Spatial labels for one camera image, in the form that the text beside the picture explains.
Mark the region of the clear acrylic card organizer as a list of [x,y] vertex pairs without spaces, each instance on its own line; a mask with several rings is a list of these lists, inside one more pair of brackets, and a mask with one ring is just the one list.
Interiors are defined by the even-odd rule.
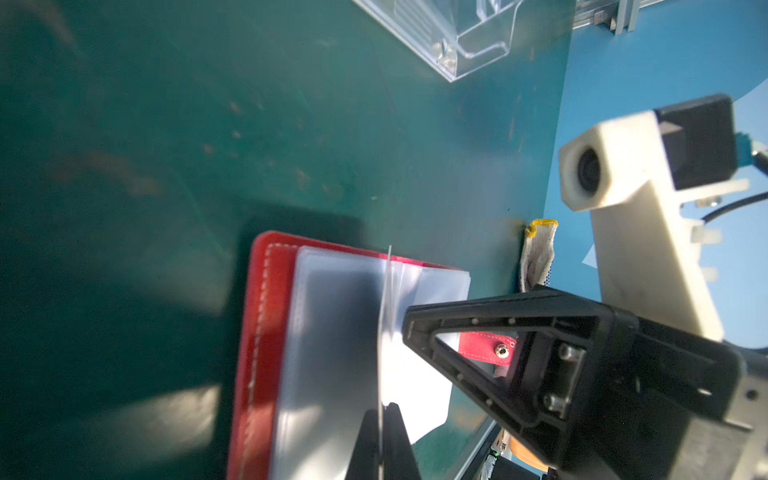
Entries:
[[357,0],[429,67],[454,82],[507,56],[522,0]]

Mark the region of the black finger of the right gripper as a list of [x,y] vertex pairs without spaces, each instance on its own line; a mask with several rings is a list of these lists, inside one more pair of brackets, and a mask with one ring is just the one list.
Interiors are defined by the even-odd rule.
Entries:
[[404,344],[537,456],[562,456],[584,413],[610,308],[538,288],[407,309]]

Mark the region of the red card holder wallet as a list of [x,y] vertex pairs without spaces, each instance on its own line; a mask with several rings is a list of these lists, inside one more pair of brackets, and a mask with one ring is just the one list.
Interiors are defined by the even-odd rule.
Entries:
[[408,308],[463,300],[470,275],[268,231],[252,244],[227,475],[344,479],[368,410],[396,403],[413,446],[452,384],[403,342]]

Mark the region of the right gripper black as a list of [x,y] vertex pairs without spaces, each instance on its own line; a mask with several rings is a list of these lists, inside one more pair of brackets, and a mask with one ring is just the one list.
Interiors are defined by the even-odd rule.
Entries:
[[563,478],[766,477],[764,354],[591,301],[540,319],[539,452]]

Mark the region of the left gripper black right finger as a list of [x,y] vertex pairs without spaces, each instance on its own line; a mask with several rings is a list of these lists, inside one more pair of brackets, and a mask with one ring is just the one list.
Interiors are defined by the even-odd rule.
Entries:
[[384,408],[381,446],[383,479],[421,479],[401,410],[396,403],[390,403]]

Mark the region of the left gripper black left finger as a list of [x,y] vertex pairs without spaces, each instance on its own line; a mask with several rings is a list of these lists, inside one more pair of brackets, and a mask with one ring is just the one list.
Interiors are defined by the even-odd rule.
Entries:
[[345,480],[377,480],[380,477],[380,434],[378,411],[368,410],[363,416]]

